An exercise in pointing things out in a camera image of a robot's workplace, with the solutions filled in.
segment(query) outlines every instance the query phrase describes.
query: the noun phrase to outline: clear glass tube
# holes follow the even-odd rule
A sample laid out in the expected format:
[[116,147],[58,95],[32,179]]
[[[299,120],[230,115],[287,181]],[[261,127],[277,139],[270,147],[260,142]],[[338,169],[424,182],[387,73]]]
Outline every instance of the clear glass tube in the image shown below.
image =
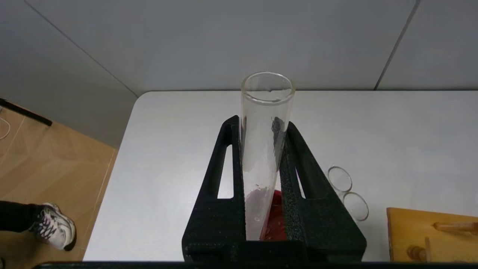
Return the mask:
[[271,72],[252,74],[241,85],[247,240],[260,240],[266,225],[294,94],[290,79]]

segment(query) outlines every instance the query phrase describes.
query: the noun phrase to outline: foot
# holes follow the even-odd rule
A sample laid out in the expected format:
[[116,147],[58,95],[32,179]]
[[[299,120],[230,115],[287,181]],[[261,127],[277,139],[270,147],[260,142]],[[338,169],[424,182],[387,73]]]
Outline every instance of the foot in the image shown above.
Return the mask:
[[30,231],[55,248],[70,251],[76,243],[76,228],[73,221],[60,212],[55,204],[44,203],[37,221]]

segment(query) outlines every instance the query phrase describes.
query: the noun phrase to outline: black holder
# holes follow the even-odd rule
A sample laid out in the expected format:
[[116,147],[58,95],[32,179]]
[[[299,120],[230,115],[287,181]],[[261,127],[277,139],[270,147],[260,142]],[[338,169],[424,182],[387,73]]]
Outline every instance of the black holder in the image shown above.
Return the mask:
[[[290,122],[280,163],[287,241],[246,241],[239,117],[219,131],[191,217],[183,235],[185,261],[334,262],[360,261],[367,242],[327,181],[301,134]],[[234,197],[218,199],[232,145]],[[302,198],[299,174],[305,198]]]

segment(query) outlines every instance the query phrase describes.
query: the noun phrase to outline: white table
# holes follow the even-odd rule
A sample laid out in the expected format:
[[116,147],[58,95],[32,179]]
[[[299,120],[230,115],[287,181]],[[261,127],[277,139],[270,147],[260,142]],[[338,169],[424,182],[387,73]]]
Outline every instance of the white table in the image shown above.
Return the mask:
[[[477,104],[473,91],[296,93],[291,121],[317,162],[345,168],[368,202],[363,260],[389,260],[387,207],[478,215]],[[142,95],[84,260],[183,260],[219,128],[239,113],[238,91]]]

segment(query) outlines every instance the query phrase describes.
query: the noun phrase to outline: gray wall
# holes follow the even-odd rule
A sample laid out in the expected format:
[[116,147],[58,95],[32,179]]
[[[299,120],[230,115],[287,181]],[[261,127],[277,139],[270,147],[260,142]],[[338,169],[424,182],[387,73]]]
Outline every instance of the gray wall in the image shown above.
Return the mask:
[[379,89],[476,89],[478,1],[423,0]]
[[384,70],[379,90],[476,87],[478,4],[415,4],[4,0],[0,97],[118,147],[141,94],[238,89],[261,70],[299,89],[373,90]]
[[136,96],[23,1],[0,13],[0,97],[119,147]]
[[263,70],[301,89],[373,89],[415,3],[28,2],[137,94],[238,89]]

